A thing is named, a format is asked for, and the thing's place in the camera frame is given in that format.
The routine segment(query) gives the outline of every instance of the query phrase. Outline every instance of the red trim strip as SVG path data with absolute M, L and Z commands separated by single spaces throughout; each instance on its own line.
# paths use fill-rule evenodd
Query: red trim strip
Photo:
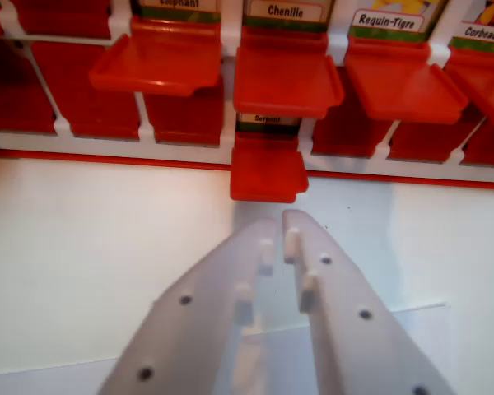
M 66 153 L 56 153 L 56 152 L 38 152 L 38 151 L 0 150 L 0 158 L 72 160 L 78 162 L 116 163 L 123 165 L 178 167 L 182 169 L 221 170 L 221 171 L 231 170 L 230 165 L 223 165 L 217 163 L 183 162 L 179 160 L 140 159 L 140 158 L 126 158 L 123 156 L 81 155 L 81 154 L 66 154 Z M 397 175 L 339 173 L 334 171 L 317 171 L 317 170 L 307 170 L 307 175 L 310 177 L 325 177 L 328 179 L 360 179 L 365 181 L 379 181 L 385 183 L 404 183 L 404 184 L 440 185 L 446 187 L 494 189 L 494 183 L 489 183 L 484 181 L 464 181 L 457 179 L 422 179 L 416 177 L 401 177 Z

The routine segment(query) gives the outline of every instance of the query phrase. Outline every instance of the white table surface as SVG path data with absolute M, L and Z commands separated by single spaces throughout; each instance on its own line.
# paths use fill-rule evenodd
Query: white table surface
M 394 313 L 445 377 L 450 376 L 449 315 L 446 305 Z M 98 360 L 0 374 L 0 395 L 96 395 L 116 362 Z M 243 336 L 231 381 L 231 388 L 222 395 L 318 394 L 309 327 Z
M 300 208 L 391 309 L 450 305 L 450 380 L 494 393 L 494 191 L 310 179 L 293 205 L 233 202 L 229 174 L 0 160 L 0 373 L 119 355 L 150 303 L 233 229 Z M 303 325 L 279 258 L 260 331 Z

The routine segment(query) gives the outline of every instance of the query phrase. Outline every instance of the gripper screw hole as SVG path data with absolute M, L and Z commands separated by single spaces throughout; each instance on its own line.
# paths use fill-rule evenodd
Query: gripper screw hole
M 413 395 L 430 395 L 430 391 L 428 391 L 425 387 L 422 385 L 417 385 L 413 391 Z
M 370 310 L 363 309 L 359 311 L 359 315 L 361 316 L 362 319 L 365 319 L 366 321 L 369 321 L 373 318 L 373 314 L 371 313 Z M 415 395 L 425 395 L 424 393 L 414 393 Z
M 324 265 L 330 265 L 332 260 L 331 260 L 331 257 L 329 257 L 328 255 L 322 255 L 320 257 L 320 261 L 324 264 Z
M 181 296 L 179 298 L 179 302 L 181 303 L 181 305 L 186 306 L 187 304 L 190 304 L 190 302 L 192 302 L 192 296 Z
M 154 375 L 154 369 L 149 367 L 141 368 L 139 372 L 137 372 L 137 378 L 139 379 L 139 381 L 143 381 L 143 382 L 151 379 L 153 375 Z

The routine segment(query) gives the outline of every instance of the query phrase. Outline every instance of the red drawer front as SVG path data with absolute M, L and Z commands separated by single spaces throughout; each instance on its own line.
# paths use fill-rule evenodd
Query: red drawer front
M 370 157 L 375 146 L 388 132 L 391 121 L 368 118 L 347 75 L 338 68 L 338 75 L 346 94 L 338 107 L 330 107 L 328 115 L 316 122 L 313 132 L 315 154 Z
M 12 0 L 29 34 L 110 38 L 110 0 Z
M 219 145 L 223 129 L 223 78 L 192 96 L 144 95 L 158 142 Z
M 391 140 L 389 158 L 444 162 L 483 119 L 475 105 L 469 105 L 457 123 L 399 124 Z
M 75 136 L 138 139 L 139 114 L 134 95 L 99 91 L 88 80 L 88 71 L 104 53 L 103 47 L 36 42 L 32 50 Z
M 53 108 L 30 61 L 0 40 L 0 130 L 55 134 L 53 123 Z
M 464 163 L 494 165 L 494 124 L 486 120 L 468 140 Z

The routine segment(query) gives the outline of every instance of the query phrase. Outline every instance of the white backdrop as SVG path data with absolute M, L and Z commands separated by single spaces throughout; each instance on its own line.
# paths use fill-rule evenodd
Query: white backdrop
M 494 192 L 310 179 L 294 205 L 232 202 L 229 174 L 0 160 L 0 373 L 116 357 L 150 303 L 236 227 L 310 213 L 391 309 L 445 300 L 450 379 L 494 393 Z M 292 267 L 259 330 L 303 325 Z

